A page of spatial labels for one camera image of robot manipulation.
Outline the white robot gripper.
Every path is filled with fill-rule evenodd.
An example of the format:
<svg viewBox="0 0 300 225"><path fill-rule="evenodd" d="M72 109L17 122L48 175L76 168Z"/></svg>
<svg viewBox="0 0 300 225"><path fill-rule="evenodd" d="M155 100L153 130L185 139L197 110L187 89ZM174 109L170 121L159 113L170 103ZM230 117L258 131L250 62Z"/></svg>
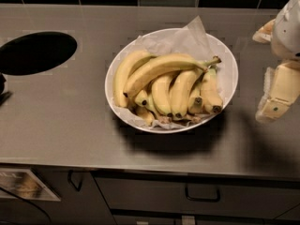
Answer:
<svg viewBox="0 0 300 225"><path fill-rule="evenodd" d="M300 59L300 0L289 0L276 16L257 30L252 39L270 43L273 53L282 59ZM300 63L284 61L264 74L264 94L258 105L256 120L275 122L300 96Z"/></svg>

